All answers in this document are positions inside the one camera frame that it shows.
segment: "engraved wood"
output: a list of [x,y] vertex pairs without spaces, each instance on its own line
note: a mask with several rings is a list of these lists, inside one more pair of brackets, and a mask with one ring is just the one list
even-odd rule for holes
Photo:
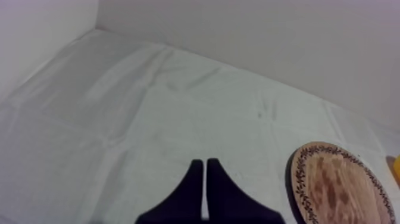
[[292,190],[309,224],[395,224],[389,197],[356,156],[326,142],[299,148],[291,167]]

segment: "white wall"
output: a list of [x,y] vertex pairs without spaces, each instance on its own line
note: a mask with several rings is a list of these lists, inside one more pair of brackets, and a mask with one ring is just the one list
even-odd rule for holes
[[0,0],[0,98],[96,23],[97,0]]
[[400,130],[397,0],[101,0],[98,26],[265,75]]

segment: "wooden plate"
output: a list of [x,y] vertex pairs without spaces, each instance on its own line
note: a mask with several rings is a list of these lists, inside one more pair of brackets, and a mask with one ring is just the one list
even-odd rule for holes
[[325,142],[299,148],[291,167],[292,190],[309,224],[395,224],[389,197],[356,156]]

